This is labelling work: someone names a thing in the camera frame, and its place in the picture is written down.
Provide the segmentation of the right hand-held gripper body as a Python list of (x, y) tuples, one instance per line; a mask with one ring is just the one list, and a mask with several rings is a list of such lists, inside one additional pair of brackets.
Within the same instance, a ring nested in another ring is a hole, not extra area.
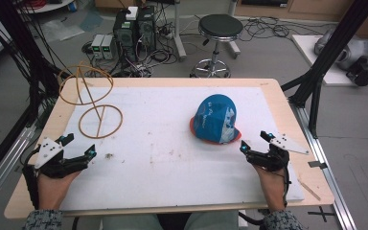
[(252, 165), (260, 166), (269, 172), (277, 172), (288, 166), (289, 153), (298, 152), (308, 154), (309, 150), (299, 145), (293, 139), (287, 137), (284, 133), (268, 143), (268, 151), (260, 152), (251, 148), (253, 154), (246, 157), (246, 161)]

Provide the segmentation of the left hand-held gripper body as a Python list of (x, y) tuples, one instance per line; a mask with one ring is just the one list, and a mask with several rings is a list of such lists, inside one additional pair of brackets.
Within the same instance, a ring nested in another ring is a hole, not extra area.
[(63, 178), (68, 174), (80, 172), (88, 167), (88, 164), (67, 164), (63, 156), (64, 147), (59, 147), (56, 140), (45, 137), (37, 149), (37, 159), (34, 168), (51, 178)]

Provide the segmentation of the blue hat with orange brim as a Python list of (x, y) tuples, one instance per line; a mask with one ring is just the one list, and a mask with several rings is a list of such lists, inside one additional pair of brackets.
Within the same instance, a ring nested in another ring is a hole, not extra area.
[(212, 144), (229, 144), (239, 140), (242, 133), (235, 127), (237, 108), (222, 94), (207, 97), (190, 120), (190, 131), (198, 139)]

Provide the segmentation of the wooden ring hat stand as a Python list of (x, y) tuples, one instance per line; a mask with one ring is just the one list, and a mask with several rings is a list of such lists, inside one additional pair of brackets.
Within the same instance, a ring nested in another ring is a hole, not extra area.
[[(90, 76), (107, 81), (107, 89), (101, 96), (94, 95), (94, 87), (88, 83)], [(124, 122), (122, 110), (116, 105), (102, 103), (102, 100), (110, 95), (114, 87), (114, 79), (105, 70), (81, 62), (64, 68), (57, 77), (62, 78), (58, 93), (65, 103), (74, 106), (87, 106), (87, 109), (78, 119), (78, 129), (84, 137), (103, 139), (121, 128)], [(62, 93), (68, 81), (75, 83), (77, 95), (75, 101), (66, 98)]]

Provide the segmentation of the person's left hand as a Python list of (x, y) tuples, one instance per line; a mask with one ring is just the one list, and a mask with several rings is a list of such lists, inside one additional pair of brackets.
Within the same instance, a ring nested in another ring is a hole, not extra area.
[(63, 178), (51, 178), (40, 174), (37, 178), (38, 199), (40, 210), (58, 210), (65, 199), (73, 180), (80, 172), (73, 172)]

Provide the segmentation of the person's right hand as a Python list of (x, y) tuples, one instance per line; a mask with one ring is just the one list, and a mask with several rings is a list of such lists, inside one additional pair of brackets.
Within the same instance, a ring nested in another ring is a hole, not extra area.
[(264, 198), (270, 212), (284, 211), (286, 209), (284, 202), (285, 193), (285, 172), (279, 170), (277, 172), (268, 172), (263, 167), (255, 166)]

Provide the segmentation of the black tape strip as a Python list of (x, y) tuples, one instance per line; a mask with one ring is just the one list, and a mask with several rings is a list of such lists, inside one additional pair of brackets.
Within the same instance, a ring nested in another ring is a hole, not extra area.
[(321, 163), (320, 161), (310, 161), (308, 164), (311, 168), (319, 168), (321, 170), (328, 168), (328, 165), (325, 162)]

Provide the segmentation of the thin wooden stick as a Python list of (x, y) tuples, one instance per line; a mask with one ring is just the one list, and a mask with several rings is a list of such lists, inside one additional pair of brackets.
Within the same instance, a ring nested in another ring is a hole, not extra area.
[(298, 182), (300, 183), (300, 185), (307, 190), (313, 197), (315, 197), (317, 200), (321, 201), (321, 197), (314, 191), (312, 190), (306, 183), (304, 183), (301, 180), (298, 180)]

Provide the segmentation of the black tape cross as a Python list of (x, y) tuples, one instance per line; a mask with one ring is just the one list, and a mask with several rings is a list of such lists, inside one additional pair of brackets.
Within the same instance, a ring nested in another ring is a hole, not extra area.
[(328, 217), (334, 217), (335, 213), (325, 212), (322, 206), (318, 207), (318, 211), (308, 211), (311, 216), (320, 216), (324, 222), (328, 221)]

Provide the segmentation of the person's left leg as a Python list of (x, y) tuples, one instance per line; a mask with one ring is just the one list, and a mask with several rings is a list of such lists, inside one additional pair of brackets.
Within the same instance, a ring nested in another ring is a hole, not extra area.
[(103, 230), (163, 230), (156, 215), (119, 215), (102, 219)]

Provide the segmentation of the person's leg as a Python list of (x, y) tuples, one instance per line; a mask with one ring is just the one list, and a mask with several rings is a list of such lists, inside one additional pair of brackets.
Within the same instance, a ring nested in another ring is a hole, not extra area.
[(184, 230), (238, 230), (237, 211), (212, 211), (192, 213)]
[(119, 215), (102, 219), (103, 230), (163, 230), (156, 215)]

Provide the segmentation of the white table mat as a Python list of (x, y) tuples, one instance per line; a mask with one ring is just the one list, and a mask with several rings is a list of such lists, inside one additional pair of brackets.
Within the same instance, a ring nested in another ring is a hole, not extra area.
[(72, 183), (65, 211), (150, 211), (204, 205), (262, 203), (259, 177), (240, 151), (241, 143), (206, 143), (190, 131), (201, 102), (214, 94), (237, 108), (236, 128), (257, 151), (268, 143), (261, 131), (277, 133), (259, 87), (93, 87), (84, 98), (100, 97), (100, 118), (85, 106), (74, 109), (66, 132), (75, 135), (64, 155), (90, 146), (96, 157)]

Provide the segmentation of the person's right leg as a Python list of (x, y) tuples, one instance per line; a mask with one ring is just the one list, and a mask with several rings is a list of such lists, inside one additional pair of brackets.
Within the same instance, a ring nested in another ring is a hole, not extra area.
[(237, 211), (212, 211), (192, 213), (184, 230), (238, 230)]

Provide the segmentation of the white floor platform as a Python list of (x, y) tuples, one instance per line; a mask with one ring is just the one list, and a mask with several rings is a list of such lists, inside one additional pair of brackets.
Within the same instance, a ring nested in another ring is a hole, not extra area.
[[(314, 53), (314, 44), (320, 35), (299, 35), (294, 34), (292, 40), (299, 51), (305, 57), (309, 65), (313, 65), (317, 59)], [(327, 86), (355, 86), (347, 77), (346, 72), (338, 68), (335, 64), (329, 69), (323, 79), (323, 84)]]

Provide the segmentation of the grey power supply unit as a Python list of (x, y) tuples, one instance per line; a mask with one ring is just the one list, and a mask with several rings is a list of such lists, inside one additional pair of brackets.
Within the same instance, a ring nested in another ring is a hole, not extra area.
[(116, 42), (111, 34), (106, 34), (102, 42), (102, 51), (104, 59), (114, 59), (116, 53)]
[(102, 59), (104, 57), (101, 49), (103, 40), (104, 40), (103, 34), (96, 34), (91, 43), (91, 49), (93, 51), (94, 58), (96, 59)]

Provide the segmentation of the clear plastic sheet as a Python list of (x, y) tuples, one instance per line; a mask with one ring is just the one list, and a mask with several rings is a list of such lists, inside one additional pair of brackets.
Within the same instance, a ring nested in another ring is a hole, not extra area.
[(65, 26), (60, 20), (52, 20), (42, 25), (42, 31), (47, 41), (63, 41), (84, 33), (79, 26)]

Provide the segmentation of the black round stool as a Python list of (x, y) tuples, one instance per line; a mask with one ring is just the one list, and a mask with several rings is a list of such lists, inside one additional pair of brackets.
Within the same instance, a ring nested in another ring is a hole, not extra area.
[(190, 73), (191, 78), (230, 78), (231, 71), (227, 64), (218, 59), (219, 45), (237, 40), (243, 25), (239, 19), (228, 14), (209, 14), (198, 23), (198, 31), (205, 37), (203, 45), (215, 41), (215, 49), (210, 58), (199, 61)]

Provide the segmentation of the black device on platform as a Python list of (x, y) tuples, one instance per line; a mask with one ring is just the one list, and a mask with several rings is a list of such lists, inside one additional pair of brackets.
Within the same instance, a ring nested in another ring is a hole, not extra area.
[(368, 58), (360, 57), (348, 68), (346, 77), (357, 86), (368, 85)]

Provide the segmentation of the black computer tower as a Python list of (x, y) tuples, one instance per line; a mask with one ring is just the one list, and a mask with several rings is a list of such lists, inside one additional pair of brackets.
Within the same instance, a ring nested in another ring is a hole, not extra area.
[(137, 17), (142, 47), (149, 52), (156, 50), (154, 13), (154, 6), (146, 6), (139, 9)]
[(138, 40), (137, 22), (126, 19), (127, 10), (116, 14), (113, 33), (116, 39), (119, 55), (124, 55), (129, 61), (136, 61), (135, 47)]

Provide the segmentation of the grey robot housing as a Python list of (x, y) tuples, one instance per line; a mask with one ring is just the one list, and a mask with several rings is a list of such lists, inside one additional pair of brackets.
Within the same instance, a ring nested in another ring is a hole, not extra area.
[[(319, 55), (334, 33), (329, 29), (314, 44), (314, 53)], [(356, 35), (348, 42), (335, 60), (335, 64), (341, 70), (348, 70), (357, 60), (364, 58), (368, 64), (368, 41), (358, 38)]]

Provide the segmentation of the white table leg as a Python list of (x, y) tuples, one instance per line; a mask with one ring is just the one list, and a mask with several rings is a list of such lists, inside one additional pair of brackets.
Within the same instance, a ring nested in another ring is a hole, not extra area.
[(183, 42), (180, 36), (180, 0), (173, 0), (174, 5), (174, 32), (173, 40), (178, 54), (178, 60), (184, 61), (187, 57)]

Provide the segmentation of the aluminium rail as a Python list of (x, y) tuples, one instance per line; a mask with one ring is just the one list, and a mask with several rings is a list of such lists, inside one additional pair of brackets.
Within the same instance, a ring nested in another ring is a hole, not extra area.
[(331, 165), (328, 162), (325, 151), (320, 144), (320, 141), (314, 137), (309, 130), (309, 114), (305, 108), (299, 108), (296, 105), (290, 106), (304, 135), (310, 145), (310, 149), (319, 163), (318, 167), (324, 174), (326, 181), (329, 185), (331, 192), (333, 193), (333, 211), (342, 230), (357, 230), (356, 224), (349, 211), (349, 208), (344, 200), (343, 194), (341, 193), (336, 179), (334, 177)]
[(5, 151), (3, 159), (0, 161), (0, 188), (15, 166), (22, 152), (32, 142), (35, 135), (35, 125), (24, 127), (20, 134), (10, 144), (10, 148)]

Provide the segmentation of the black metal frame strut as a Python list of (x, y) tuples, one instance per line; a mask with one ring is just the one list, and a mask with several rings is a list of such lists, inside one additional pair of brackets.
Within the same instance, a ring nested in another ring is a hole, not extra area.
[(322, 81), (367, 17), (368, 0), (354, 0), (310, 69), (304, 75), (281, 86), (283, 91), (298, 86), (296, 92), (288, 100), (299, 108), (304, 108), (307, 99), (311, 98), (308, 128), (315, 139), (318, 138), (317, 117)]

